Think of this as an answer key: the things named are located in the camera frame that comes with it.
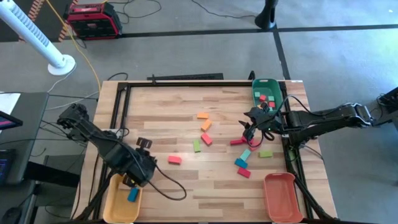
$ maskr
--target wooden tabletop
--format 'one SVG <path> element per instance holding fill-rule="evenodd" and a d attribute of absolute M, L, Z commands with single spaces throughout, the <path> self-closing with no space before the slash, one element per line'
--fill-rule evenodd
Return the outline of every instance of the wooden tabletop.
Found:
<path fill-rule="evenodd" d="M 297 96 L 308 106 L 303 83 L 285 82 L 287 93 Z M 103 83 L 94 117 L 94 123 L 99 128 L 109 128 L 117 85 L 115 81 Z M 294 100 L 290 100 L 290 105 L 291 110 L 303 110 Z M 267 174 L 286 171 L 280 137 L 276 136 L 275 141 L 264 141 L 261 148 L 249 156 L 250 179 L 237 174 L 238 167 L 234 165 L 235 159 L 247 145 L 229 145 L 230 140 L 242 136 L 243 127 L 238 120 L 248 121 L 243 113 L 251 107 L 253 100 L 249 86 L 132 89 L 126 120 L 130 134 L 124 141 L 134 146 L 138 137 L 151 139 L 153 145 L 150 153 L 157 158 L 159 167 L 179 181 L 188 194 L 185 200 L 176 202 L 166 199 L 150 185 L 145 186 L 137 222 L 270 221 L 264 208 L 262 180 Z M 207 132 L 213 144 L 208 147 L 201 141 L 201 152 L 195 153 L 192 142 L 200 139 L 200 126 L 204 122 L 196 119 L 196 114 L 202 112 L 209 113 L 213 122 Z M 308 145 L 320 152 L 317 141 L 310 141 Z M 257 153 L 261 150 L 271 150 L 274 156 L 259 158 Z M 325 211 L 335 217 L 323 161 L 305 149 L 301 149 L 300 153 L 309 191 Z M 89 201 L 96 156 L 96 148 L 89 144 L 81 172 L 81 197 L 76 215 L 82 212 Z M 169 164 L 168 156 L 181 157 L 182 164 Z M 100 159 L 94 176 L 93 195 L 98 186 L 101 166 Z M 159 175 L 158 171 L 152 183 L 173 197 L 183 195 L 177 185 Z M 300 210 L 305 215 L 302 195 L 297 192 Z"/>

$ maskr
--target white cable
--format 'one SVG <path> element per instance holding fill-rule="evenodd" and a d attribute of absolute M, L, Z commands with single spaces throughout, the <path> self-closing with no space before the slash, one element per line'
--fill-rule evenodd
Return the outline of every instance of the white cable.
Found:
<path fill-rule="evenodd" d="M 62 82 L 62 81 L 64 81 L 64 80 L 66 80 L 66 79 L 69 77 L 70 74 L 72 74 L 72 73 L 69 73 L 69 74 L 66 75 L 65 78 L 63 78 L 63 79 L 60 79 L 60 80 L 56 81 L 56 82 L 51 86 L 51 88 L 47 91 L 47 93 L 50 93 L 50 92 L 54 89 L 54 87 L 55 87 L 56 84 L 58 84 L 59 82 Z"/>
<path fill-rule="evenodd" d="M 88 96 L 85 96 L 84 99 L 76 100 L 76 101 L 73 101 L 73 102 L 71 102 L 71 103 L 67 103 L 67 104 L 65 104 L 65 105 L 55 106 L 55 107 L 53 107 L 53 108 L 48 108 L 48 109 L 46 109 L 46 111 L 48 111 L 48 110 L 55 110 L 55 109 L 58 109 L 58 108 L 63 108 L 63 107 L 65 107 L 65 106 L 69 106 L 69 105 L 74 104 L 74 103 L 78 103 L 78 102 L 80 102 L 80 101 L 82 101 L 82 100 L 85 100 L 86 98 L 91 97 L 91 96 L 93 96 L 93 95 L 95 95 L 95 94 L 97 94 L 97 93 L 98 93 L 98 91 L 96 91 L 95 93 L 92 93 L 92 94 L 90 94 L 90 95 L 88 95 Z"/>

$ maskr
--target black pole base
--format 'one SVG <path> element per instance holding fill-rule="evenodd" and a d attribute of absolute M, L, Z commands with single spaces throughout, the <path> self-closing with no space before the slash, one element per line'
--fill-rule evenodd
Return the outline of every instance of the black pole base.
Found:
<path fill-rule="evenodd" d="M 278 0 L 266 0 L 262 12 L 256 17 L 254 23 L 264 30 L 271 30 L 275 27 L 275 8 Z"/>

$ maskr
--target black monitor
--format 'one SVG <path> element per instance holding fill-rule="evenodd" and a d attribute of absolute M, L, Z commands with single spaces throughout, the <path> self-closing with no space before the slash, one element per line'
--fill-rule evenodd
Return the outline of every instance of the black monitor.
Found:
<path fill-rule="evenodd" d="M 0 111 L 0 130 L 22 126 L 23 122 L 13 116 Z"/>

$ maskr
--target green block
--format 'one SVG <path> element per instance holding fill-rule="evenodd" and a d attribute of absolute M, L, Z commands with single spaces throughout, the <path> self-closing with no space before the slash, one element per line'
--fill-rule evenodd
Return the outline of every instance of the green block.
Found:
<path fill-rule="evenodd" d="M 272 151 L 260 151 L 259 157 L 261 158 L 272 157 Z"/>
<path fill-rule="evenodd" d="M 195 152 L 200 152 L 200 142 L 199 142 L 199 140 L 193 140 L 193 150 Z"/>
<path fill-rule="evenodd" d="M 245 149 L 241 155 L 241 159 L 243 161 L 246 161 L 246 159 L 248 159 L 248 157 L 250 156 L 251 151 L 249 149 Z"/>

